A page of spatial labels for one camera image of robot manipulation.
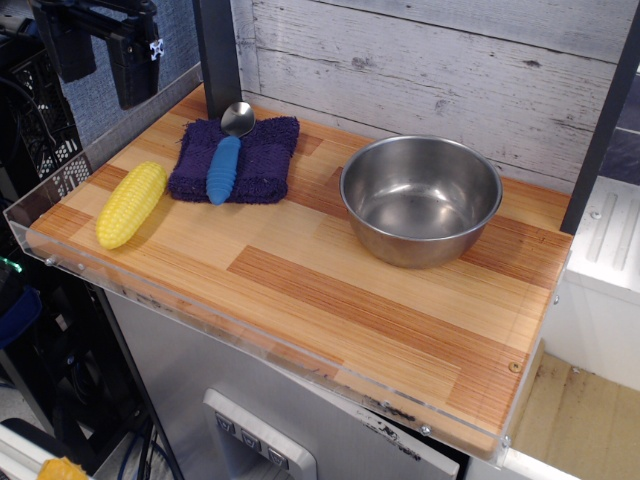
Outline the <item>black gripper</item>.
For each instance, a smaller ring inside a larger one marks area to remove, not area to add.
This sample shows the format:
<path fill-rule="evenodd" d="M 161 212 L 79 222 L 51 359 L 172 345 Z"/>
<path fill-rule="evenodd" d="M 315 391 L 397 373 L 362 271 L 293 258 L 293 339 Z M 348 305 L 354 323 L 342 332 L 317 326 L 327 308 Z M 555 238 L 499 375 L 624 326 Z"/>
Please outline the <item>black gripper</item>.
<path fill-rule="evenodd" d="M 152 1 L 34 1 L 32 12 L 54 70 L 66 83 L 97 69 L 92 38 L 106 42 L 119 106 L 129 110 L 158 92 L 164 42 Z"/>

